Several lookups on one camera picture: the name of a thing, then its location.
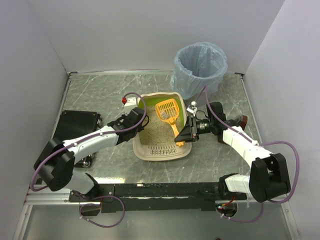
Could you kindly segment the beige green litter box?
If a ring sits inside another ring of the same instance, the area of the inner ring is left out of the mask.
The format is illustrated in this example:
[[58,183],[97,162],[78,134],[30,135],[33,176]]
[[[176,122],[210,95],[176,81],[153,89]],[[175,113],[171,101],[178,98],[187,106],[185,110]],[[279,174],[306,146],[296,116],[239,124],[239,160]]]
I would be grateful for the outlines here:
[[[146,106],[155,106],[157,103],[167,99],[175,99],[179,106],[180,116],[183,118],[184,124],[188,118],[184,100],[177,92],[155,92],[143,94]],[[133,151],[134,154],[144,161],[170,161],[187,156],[191,149],[191,143],[185,143],[184,146],[177,146],[175,144],[168,145],[142,145],[139,138],[139,133],[133,138]]]

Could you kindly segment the orange plastic litter scoop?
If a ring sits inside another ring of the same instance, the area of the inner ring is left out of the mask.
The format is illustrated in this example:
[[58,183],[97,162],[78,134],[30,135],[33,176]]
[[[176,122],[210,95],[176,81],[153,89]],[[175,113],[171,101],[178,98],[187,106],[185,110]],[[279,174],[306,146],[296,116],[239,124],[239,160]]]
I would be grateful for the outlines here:
[[184,127],[184,119],[180,116],[180,108],[174,98],[166,99],[155,105],[156,115],[166,127],[170,127],[173,136],[177,137]]

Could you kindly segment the brown wooden metronome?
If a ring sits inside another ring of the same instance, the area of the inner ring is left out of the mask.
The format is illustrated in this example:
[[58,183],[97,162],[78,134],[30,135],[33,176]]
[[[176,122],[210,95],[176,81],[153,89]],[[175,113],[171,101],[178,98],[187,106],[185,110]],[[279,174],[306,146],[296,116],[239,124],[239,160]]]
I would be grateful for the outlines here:
[[247,122],[248,117],[246,115],[239,115],[234,119],[224,121],[224,123],[229,125],[230,127],[241,127],[243,131],[245,130]]

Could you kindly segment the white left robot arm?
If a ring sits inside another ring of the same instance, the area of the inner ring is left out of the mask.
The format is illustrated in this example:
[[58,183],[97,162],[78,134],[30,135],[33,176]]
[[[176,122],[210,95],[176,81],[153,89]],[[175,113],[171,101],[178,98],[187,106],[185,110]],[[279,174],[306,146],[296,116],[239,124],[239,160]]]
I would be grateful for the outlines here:
[[51,139],[34,164],[30,188],[34,192],[49,188],[52,192],[67,188],[81,194],[97,191],[99,184],[90,174],[74,171],[74,165],[101,149],[133,139],[144,129],[147,111],[139,107],[87,135],[61,141]]

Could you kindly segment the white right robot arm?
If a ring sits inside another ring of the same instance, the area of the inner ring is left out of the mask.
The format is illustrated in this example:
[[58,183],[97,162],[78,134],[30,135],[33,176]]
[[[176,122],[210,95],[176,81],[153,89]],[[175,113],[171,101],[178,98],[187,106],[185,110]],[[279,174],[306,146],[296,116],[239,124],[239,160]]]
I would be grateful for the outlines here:
[[200,135],[211,133],[242,157],[250,167],[249,175],[230,173],[220,177],[219,188],[223,193],[249,194],[263,203],[291,191],[286,158],[281,153],[274,154],[260,146],[244,132],[246,116],[227,120],[220,102],[207,104],[206,110],[205,119],[188,116],[174,141],[193,143],[199,140]]

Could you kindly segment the beige cat litter pellets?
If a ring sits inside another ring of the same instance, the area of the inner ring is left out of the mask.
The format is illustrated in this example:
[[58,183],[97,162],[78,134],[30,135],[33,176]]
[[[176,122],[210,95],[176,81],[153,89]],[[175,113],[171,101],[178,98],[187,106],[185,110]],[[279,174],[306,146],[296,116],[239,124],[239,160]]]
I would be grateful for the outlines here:
[[139,133],[140,143],[149,146],[164,146],[175,143],[175,133],[170,124],[161,121],[155,106],[147,107],[149,123]]

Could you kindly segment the grey bin with blue bag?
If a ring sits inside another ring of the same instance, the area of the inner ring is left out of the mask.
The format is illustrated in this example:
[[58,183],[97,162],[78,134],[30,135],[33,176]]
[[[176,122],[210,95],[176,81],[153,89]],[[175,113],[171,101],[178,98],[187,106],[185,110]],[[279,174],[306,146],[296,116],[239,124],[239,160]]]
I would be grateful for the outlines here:
[[227,56],[217,45],[197,42],[181,48],[175,55],[170,86],[184,100],[208,86],[210,93],[218,91],[228,70]]

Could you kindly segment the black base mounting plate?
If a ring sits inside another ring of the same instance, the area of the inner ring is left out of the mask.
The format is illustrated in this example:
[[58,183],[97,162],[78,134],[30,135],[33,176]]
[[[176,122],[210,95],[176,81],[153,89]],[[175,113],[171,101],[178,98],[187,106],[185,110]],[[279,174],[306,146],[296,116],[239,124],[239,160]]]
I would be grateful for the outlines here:
[[215,211],[216,204],[246,200],[244,193],[228,192],[218,182],[189,183],[111,183],[100,184],[99,190],[80,197],[76,191],[69,195],[71,203],[97,203],[102,213],[122,211],[193,210]]

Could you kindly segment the aluminium frame rail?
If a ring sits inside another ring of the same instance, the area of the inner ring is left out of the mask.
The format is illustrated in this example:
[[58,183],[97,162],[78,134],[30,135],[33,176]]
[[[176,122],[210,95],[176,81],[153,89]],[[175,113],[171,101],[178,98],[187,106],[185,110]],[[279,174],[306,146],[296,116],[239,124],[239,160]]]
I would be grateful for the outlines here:
[[68,205],[70,189],[62,188],[58,191],[51,191],[49,188],[42,189],[40,191],[33,191],[30,188],[26,194],[24,205],[27,206],[57,206]]

